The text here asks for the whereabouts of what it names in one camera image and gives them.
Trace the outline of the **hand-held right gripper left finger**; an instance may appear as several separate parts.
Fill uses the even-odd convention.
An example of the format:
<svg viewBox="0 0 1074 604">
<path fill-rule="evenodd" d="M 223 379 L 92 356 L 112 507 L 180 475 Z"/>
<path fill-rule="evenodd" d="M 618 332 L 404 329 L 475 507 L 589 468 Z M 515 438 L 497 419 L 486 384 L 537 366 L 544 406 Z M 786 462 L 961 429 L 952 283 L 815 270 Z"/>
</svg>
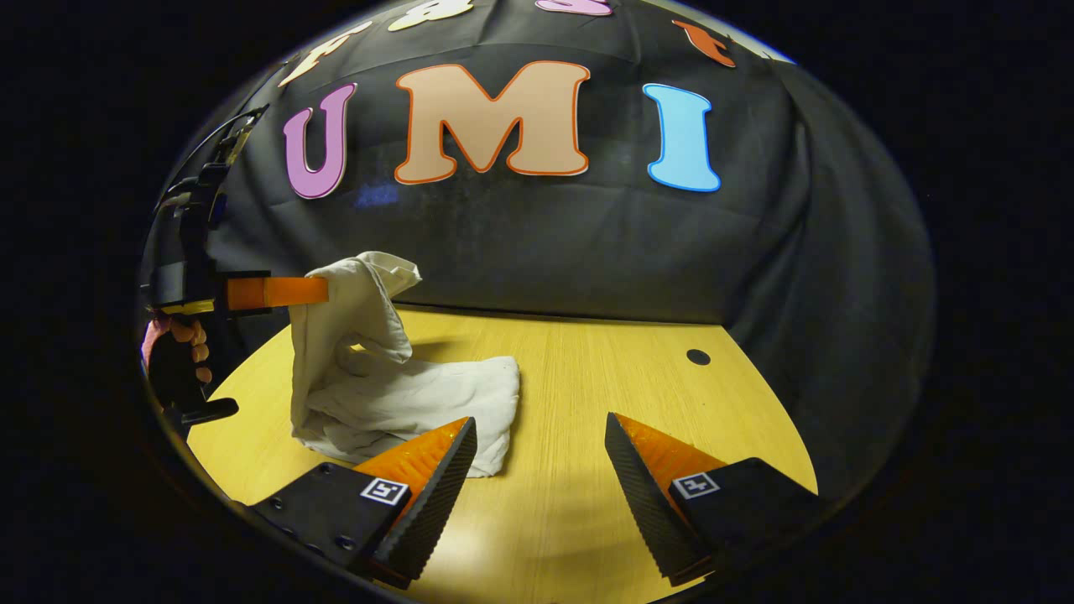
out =
<svg viewBox="0 0 1074 604">
<path fill-rule="evenodd" d="M 253 512 L 334 565 L 407 589 L 441 538 L 476 451 L 476 420 L 461 417 L 352 469 L 318 464 Z"/>
</svg>

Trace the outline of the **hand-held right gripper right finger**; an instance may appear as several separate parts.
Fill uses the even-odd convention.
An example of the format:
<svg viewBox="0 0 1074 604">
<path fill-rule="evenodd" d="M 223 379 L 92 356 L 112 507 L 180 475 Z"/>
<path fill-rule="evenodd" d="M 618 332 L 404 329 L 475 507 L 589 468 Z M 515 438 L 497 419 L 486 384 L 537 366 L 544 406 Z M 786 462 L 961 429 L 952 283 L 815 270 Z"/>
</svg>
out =
<svg viewBox="0 0 1074 604">
<path fill-rule="evenodd" d="M 674 586 L 755 566 L 828 509 L 757 456 L 727 463 L 626 415 L 607 416 L 603 443 L 649 553 Z"/>
</svg>

